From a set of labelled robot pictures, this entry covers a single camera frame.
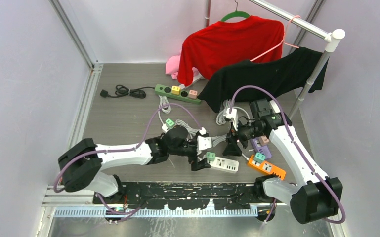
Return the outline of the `small white power strip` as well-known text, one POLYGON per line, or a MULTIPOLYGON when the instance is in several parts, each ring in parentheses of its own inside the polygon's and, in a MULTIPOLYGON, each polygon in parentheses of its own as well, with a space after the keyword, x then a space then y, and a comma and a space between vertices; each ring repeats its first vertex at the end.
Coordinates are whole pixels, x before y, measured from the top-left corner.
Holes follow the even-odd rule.
POLYGON ((211 169, 224 171, 228 173, 236 173, 239 170, 239 163, 236 160, 215 157, 207 158, 208 164, 211 166, 211 169))

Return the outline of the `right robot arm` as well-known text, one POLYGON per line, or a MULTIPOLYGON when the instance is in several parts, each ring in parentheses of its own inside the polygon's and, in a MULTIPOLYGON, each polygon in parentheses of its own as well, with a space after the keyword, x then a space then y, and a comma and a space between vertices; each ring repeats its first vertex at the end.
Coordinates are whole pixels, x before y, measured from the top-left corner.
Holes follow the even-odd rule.
POLYGON ((262 203, 271 198, 283 202, 301 224, 317 220, 343 223, 346 213, 341 204, 343 185, 340 179, 329 177, 313 160, 276 100, 262 100, 261 104, 265 109, 252 109, 253 120, 242 124, 238 121, 233 101, 229 101, 222 112, 225 119, 231 122, 228 146, 238 148, 236 141, 245 143, 266 136, 283 155, 296 185, 289 184, 276 174, 269 174, 256 180, 255 198, 262 203))

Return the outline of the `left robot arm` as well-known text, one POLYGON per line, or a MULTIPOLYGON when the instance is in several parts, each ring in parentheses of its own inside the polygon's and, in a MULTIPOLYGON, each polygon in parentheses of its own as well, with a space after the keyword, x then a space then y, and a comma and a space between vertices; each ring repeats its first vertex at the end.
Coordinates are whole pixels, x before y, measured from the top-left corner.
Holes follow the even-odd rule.
POLYGON ((106 169, 158 164, 170 155, 187 157, 192 171, 210 168, 208 160, 199 160, 198 156, 212 147, 212 138, 204 128, 193 138, 188 136, 188 130, 177 125, 160 136, 130 145, 107 146, 85 138, 58 158, 60 173, 55 183, 63 183, 62 191, 90 190, 113 204, 120 203, 126 194, 125 188, 118 175, 107 175, 106 169))

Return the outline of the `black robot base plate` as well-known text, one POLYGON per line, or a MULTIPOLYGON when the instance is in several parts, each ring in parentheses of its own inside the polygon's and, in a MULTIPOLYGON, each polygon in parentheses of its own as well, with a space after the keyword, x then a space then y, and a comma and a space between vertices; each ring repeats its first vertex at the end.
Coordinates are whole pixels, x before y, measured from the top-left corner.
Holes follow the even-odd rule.
POLYGON ((255 183, 206 182, 122 182, 119 194, 93 198, 94 204, 110 207, 126 204, 128 208, 161 210, 206 209, 211 202, 216 210, 247 209, 255 204, 271 204, 271 197, 260 196, 255 183))

